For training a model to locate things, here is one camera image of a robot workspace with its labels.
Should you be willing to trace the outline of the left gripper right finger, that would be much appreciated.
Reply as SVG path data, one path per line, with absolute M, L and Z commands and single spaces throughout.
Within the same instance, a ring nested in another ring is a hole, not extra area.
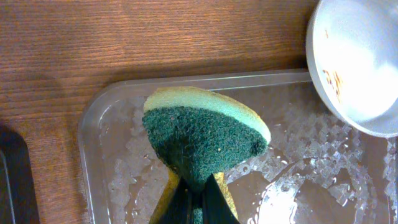
M 206 181 L 201 200 L 204 224 L 239 224 L 213 174 Z

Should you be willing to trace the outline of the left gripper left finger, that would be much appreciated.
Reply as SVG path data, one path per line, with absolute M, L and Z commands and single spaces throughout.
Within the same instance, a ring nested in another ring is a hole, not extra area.
M 170 203 L 156 224 L 193 224 L 193 193 L 184 179 L 180 179 Z

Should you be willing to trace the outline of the green yellow sponge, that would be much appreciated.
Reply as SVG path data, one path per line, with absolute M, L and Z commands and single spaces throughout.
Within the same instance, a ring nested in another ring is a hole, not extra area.
M 153 92 L 144 103 L 142 122 L 156 156 L 169 169 L 150 222 L 164 214 L 184 179 L 193 193 L 193 223 L 203 223 L 201 193 L 211 174 L 238 219 L 224 173 L 267 151 L 271 133 L 261 117 L 228 96 L 178 86 Z

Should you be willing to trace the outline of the pale grey plate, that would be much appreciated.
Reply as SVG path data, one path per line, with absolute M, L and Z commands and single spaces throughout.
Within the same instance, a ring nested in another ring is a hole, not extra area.
M 321 0 L 305 41 L 313 84 L 340 120 L 397 136 L 397 0 Z

